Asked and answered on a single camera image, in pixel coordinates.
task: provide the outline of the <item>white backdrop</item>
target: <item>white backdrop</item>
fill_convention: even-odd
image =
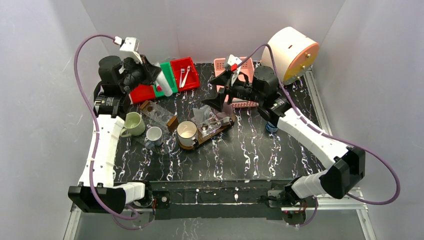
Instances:
[[[315,61],[333,134],[374,149],[399,175],[398,200],[368,206],[378,239],[423,239],[423,10],[420,0],[347,0]],[[360,186],[372,201],[395,192],[371,156]]]
[[[139,51],[152,62],[201,63],[246,56],[287,26],[321,43],[345,0],[81,1],[99,33],[139,38]]]
[[[63,238],[93,129],[74,53],[95,32],[79,1],[0,1],[1,239]],[[88,95],[107,54],[93,40],[80,55]]]

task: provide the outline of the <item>pink tray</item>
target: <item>pink tray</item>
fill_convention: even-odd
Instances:
[[[225,71],[225,58],[216,58],[215,60],[213,60],[213,66],[215,68],[215,77],[219,76],[221,73],[223,73]],[[243,65],[241,65],[241,70],[242,73],[246,74],[249,79],[248,81],[251,82],[253,80],[253,74],[255,71],[255,67],[253,66],[253,61],[251,58],[249,58],[249,60],[247,60]],[[238,76],[238,80],[244,82],[245,78],[242,75]],[[216,86],[216,90],[218,91],[220,88],[223,88],[222,86]],[[234,98],[232,100],[231,106],[233,108],[248,108],[248,107],[257,107],[258,104],[254,101],[246,101],[246,100],[241,100],[238,98]]]

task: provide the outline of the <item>white mug with gray rim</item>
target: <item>white mug with gray rim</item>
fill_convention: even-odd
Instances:
[[[129,112],[126,114],[125,122],[123,123],[123,129],[120,131],[120,136],[123,138],[130,136],[139,136],[146,130],[145,122],[142,116],[138,112]]]
[[[179,143],[186,147],[198,144],[198,128],[192,121],[183,121],[176,128]]]
[[[162,136],[162,129],[158,126],[150,127],[146,132],[146,138],[147,141],[145,147],[147,149],[152,149],[154,146],[160,146],[164,142]]]

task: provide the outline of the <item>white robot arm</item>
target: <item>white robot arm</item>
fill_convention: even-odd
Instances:
[[[94,127],[88,158],[77,186],[70,186],[69,198],[84,212],[105,213],[94,199],[90,189],[90,164],[93,162],[93,185],[100,199],[114,212],[120,213],[126,204],[145,197],[143,182],[128,182],[114,186],[115,154],[121,130],[124,127],[127,108],[131,101],[130,92],[139,85],[157,82],[166,96],[172,90],[160,66],[152,65],[144,55],[138,53],[139,41],[134,37],[125,40],[115,37],[119,51],[125,59],[107,56],[99,61],[98,73],[101,82],[94,91],[94,112],[99,125],[99,140],[95,159],[96,128]]]
[[[283,201],[295,204],[309,196],[329,194],[341,199],[363,177],[365,172],[365,151],[349,147],[339,141],[322,136],[323,130],[307,120],[307,124],[321,131],[315,132],[302,120],[307,119],[301,113],[297,115],[284,94],[279,89],[279,80],[272,68],[259,66],[255,69],[251,82],[242,82],[234,76],[237,64],[227,61],[226,70],[209,81],[212,85],[223,86],[214,98],[202,103],[221,111],[224,99],[231,104],[233,98],[257,102],[259,114],[280,130],[296,138],[310,150],[326,168],[322,172],[295,178],[284,188]]]

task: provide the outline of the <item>green mug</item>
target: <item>green mug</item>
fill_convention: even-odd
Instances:
[[[140,113],[130,112],[126,114],[126,119],[123,123],[123,128],[120,131],[120,136],[123,138],[130,136],[139,136],[144,133],[145,130],[146,125]]]

